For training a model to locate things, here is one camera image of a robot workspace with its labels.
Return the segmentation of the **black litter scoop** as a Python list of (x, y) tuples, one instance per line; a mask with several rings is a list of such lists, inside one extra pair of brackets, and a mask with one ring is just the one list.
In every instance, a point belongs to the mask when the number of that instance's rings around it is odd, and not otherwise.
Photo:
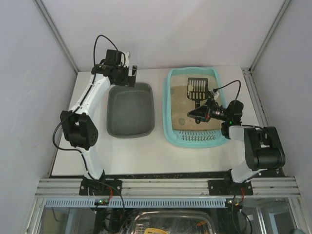
[(208, 79), (207, 78), (188, 78), (187, 79), (187, 98), (195, 102), (195, 108), (208, 98)]

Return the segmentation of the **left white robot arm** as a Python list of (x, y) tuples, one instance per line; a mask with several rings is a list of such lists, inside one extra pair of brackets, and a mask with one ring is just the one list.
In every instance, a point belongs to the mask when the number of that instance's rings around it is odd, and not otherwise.
[(69, 111), (62, 111), (60, 114), (65, 140), (70, 143), (73, 151), (82, 155), (86, 176), (90, 179), (99, 180), (104, 175), (95, 148), (98, 140), (98, 130), (93, 122), (95, 110), (112, 85), (134, 87), (136, 76), (136, 65), (130, 69), (129, 66), (97, 64), (77, 103)]

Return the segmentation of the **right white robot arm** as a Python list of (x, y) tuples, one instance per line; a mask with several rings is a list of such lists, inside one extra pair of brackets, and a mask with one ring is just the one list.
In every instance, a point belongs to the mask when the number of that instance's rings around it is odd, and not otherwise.
[(224, 108), (213, 98), (208, 98), (205, 104), (187, 113), (198, 122), (221, 120), (221, 134), (226, 139), (244, 143), (244, 161), (230, 169), (230, 182), (235, 184), (248, 182), (262, 171), (279, 169), (286, 162), (277, 129), (242, 124), (243, 108), (243, 103), (238, 100), (231, 101)]

